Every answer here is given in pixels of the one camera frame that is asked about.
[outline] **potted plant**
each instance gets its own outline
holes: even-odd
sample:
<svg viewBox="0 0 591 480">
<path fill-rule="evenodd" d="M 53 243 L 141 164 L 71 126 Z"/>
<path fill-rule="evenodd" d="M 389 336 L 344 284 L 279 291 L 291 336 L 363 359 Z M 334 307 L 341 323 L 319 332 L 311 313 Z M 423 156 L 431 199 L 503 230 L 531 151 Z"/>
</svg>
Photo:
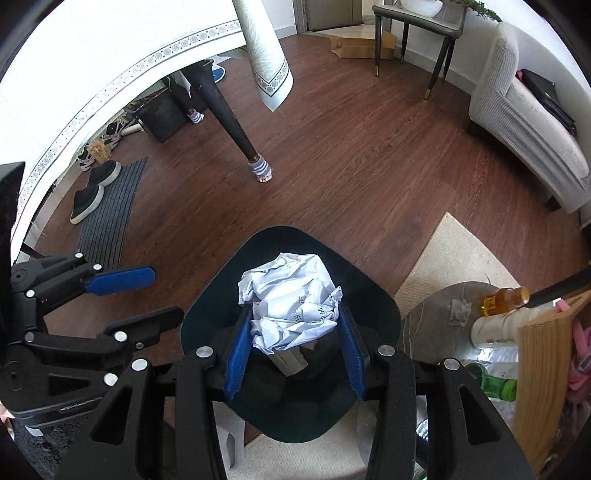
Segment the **potted plant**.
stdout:
<svg viewBox="0 0 591 480">
<path fill-rule="evenodd" d="M 502 21 L 499 15 L 486 8 L 483 2 L 479 2 L 478 0 L 452 1 L 460 5 L 465 5 L 471 10 L 474 10 L 480 17 L 490 18 L 491 20 L 496 20 L 497 22 Z M 400 3 L 402 8 L 427 18 L 432 18 L 437 15 L 443 6 L 443 2 L 441 0 L 400 0 Z"/>
</svg>

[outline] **blue slipper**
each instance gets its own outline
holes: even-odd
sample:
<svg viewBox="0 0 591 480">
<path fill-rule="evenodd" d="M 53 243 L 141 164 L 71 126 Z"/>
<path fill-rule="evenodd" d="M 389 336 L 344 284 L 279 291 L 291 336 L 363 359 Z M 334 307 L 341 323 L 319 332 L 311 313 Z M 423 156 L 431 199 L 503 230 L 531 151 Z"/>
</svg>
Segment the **blue slipper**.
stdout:
<svg viewBox="0 0 591 480">
<path fill-rule="evenodd" d="M 224 67 L 218 66 L 217 69 L 212 70 L 213 72 L 213 81 L 219 82 L 223 79 L 224 75 L 226 74 L 226 69 Z"/>
</svg>

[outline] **beige rug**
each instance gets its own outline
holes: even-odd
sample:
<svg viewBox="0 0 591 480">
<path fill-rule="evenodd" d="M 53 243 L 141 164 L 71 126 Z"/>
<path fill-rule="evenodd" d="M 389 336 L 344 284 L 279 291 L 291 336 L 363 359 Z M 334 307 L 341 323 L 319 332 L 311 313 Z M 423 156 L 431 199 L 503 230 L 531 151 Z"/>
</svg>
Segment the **beige rug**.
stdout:
<svg viewBox="0 0 591 480">
<path fill-rule="evenodd" d="M 446 212 L 394 300 L 404 317 L 427 297 L 464 281 L 519 286 L 491 251 Z"/>
<path fill-rule="evenodd" d="M 425 250 L 394 299 L 402 315 L 428 296 L 463 281 L 490 282 L 498 287 L 518 284 L 495 256 L 460 222 L 446 212 Z M 245 448 L 245 465 L 228 472 L 230 480 L 362 480 L 365 465 L 359 454 L 354 407 L 322 437 L 289 444 L 259 435 Z"/>
</svg>

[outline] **green bottle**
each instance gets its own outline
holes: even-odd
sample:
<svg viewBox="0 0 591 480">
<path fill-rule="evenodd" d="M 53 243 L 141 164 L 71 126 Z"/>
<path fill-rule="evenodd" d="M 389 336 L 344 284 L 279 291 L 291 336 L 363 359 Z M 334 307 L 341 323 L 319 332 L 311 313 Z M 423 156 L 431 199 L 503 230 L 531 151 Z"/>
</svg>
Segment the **green bottle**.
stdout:
<svg viewBox="0 0 591 480">
<path fill-rule="evenodd" d="M 474 380 L 479 383 L 480 388 L 487 397 L 515 401 L 517 397 L 517 380 L 513 378 L 493 377 L 486 372 L 484 365 L 477 362 L 466 364 L 465 368 Z"/>
</svg>

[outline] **blue gripper pad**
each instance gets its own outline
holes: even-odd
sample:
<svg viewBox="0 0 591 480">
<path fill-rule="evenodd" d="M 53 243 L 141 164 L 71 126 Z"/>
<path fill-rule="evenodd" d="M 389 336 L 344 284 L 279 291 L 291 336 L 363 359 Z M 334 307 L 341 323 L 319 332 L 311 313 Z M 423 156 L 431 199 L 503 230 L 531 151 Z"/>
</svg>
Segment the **blue gripper pad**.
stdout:
<svg viewBox="0 0 591 480">
<path fill-rule="evenodd" d="M 357 394 L 357 398 L 365 398 L 368 389 L 365 383 L 365 363 L 355 340 L 355 334 L 349 323 L 349 317 L 342 305 L 339 305 L 337 325 L 340 337 L 340 350 L 345 359 L 345 367 L 349 376 L 351 389 Z"/>
<path fill-rule="evenodd" d="M 246 370 L 246 363 L 252 348 L 252 305 L 247 305 L 243 312 L 241 315 L 242 326 L 234 340 L 234 346 L 226 366 L 226 387 L 224 388 L 226 400 L 233 400 L 234 396 L 240 391 L 244 370 Z"/>
<path fill-rule="evenodd" d="M 110 295 L 125 290 L 149 287 L 156 281 L 156 272 L 151 267 L 129 268 L 96 274 L 85 286 L 86 293 L 98 296 Z"/>
</svg>

